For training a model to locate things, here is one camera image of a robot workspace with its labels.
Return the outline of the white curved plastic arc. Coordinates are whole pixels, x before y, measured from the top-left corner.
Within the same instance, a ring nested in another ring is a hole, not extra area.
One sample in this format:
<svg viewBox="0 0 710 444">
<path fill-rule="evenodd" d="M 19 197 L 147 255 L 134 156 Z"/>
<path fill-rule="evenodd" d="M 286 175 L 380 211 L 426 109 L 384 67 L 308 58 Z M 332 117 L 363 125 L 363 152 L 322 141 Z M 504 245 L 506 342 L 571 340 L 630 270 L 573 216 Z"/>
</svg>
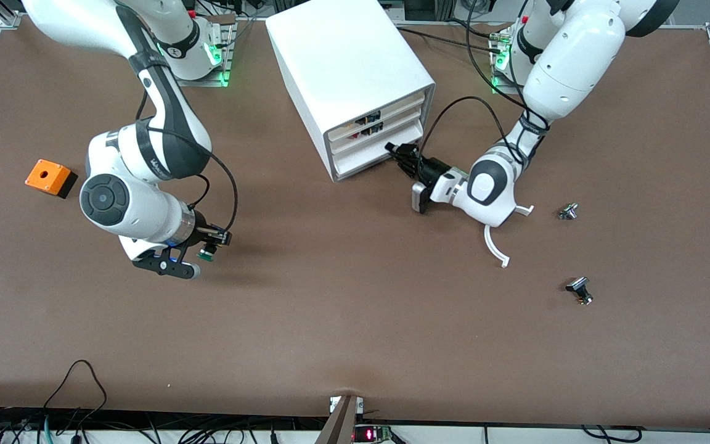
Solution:
<svg viewBox="0 0 710 444">
<path fill-rule="evenodd" d="M 530 205 L 530 206 L 519 206 L 517 205 L 515 208 L 513 208 L 512 214 L 521 214 L 522 216 L 529 216 L 535 209 L 535 205 Z M 508 255 L 504 255 L 501 250 L 499 250 L 498 247 L 496 247 L 495 242 L 491 238 L 491 226 L 490 225 L 485 225 L 484 226 L 484 241 L 486 244 L 486 247 L 490 251 L 491 255 L 493 255 L 499 262 L 500 262 L 500 267 L 502 269 L 505 269 L 507 265 L 510 263 L 510 257 Z"/>
</svg>

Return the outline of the device with red light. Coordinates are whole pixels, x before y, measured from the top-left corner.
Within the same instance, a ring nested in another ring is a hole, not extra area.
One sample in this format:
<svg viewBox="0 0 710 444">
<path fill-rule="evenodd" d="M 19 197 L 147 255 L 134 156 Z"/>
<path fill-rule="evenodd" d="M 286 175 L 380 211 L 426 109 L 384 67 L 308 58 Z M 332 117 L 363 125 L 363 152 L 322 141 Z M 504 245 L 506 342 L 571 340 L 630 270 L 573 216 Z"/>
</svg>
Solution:
<svg viewBox="0 0 710 444">
<path fill-rule="evenodd" d="M 389 426 L 361 424 L 353 427 L 353 444 L 383 444 L 392 442 L 393 433 Z"/>
</svg>

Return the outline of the aluminium arm base plate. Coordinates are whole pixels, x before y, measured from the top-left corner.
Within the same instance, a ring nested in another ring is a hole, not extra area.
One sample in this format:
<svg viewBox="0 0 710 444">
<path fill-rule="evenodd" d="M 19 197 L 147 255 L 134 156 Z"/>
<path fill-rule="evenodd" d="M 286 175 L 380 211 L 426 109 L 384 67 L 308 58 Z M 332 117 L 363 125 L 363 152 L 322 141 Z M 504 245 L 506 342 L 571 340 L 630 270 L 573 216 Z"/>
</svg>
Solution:
<svg viewBox="0 0 710 444">
<path fill-rule="evenodd" d="M 490 55 L 491 81 L 499 92 L 506 94 L 520 93 L 533 67 L 527 54 L 516 43 L 516 34 L 521 26 L 521 23 L 516 23 L 493 33 L 492 36 L 499 39 L 488 43 L 490 49 L 498 51 Z"/>
<path fill-rule="evenodd" d="M 234 16 L 195 16 L 192 20 L 199 28 L 197 39 L 185 51 L 175 44 L 160 43 L 175 79 L 182 86 L 228 86 L 239 23 Z"/>
</svg>

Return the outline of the orange black button enclosure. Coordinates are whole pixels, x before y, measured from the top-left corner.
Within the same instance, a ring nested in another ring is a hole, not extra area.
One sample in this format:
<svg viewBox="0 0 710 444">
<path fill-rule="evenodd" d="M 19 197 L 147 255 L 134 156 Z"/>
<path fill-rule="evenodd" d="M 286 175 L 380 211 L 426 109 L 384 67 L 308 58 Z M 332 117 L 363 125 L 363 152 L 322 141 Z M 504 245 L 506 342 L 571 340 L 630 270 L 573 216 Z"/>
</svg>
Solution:
<svg viewBox="0 0 710 444">
<path fill-rule="evenodd" d="M 39 159 L 30 171 L 25 185 L 42 193 L 67 199 L 78 174 L 59 163 Z"/>
</svg>

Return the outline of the white post bracket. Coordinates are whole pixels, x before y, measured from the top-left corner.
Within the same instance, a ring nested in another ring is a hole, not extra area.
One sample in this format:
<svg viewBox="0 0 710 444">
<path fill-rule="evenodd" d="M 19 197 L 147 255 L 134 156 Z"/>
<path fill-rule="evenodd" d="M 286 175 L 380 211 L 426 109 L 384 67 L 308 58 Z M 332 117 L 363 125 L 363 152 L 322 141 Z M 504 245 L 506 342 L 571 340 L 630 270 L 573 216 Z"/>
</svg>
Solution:
<svg viewBox="0 0 710 444">
<path fill-rule="evenodd" d="M 342 396 L 337 396 L 337 397 L 330 397 L 330 402 L 329 402 L 329 413 L 330 415 L 333 414 L 333 411 L 335 408 L 337 408 L 338 403 L 343 399 Z M 356 413 L 357 415 L 364 415 L 364 399 L 362 397 L 356 397 Z"/>
</svg>

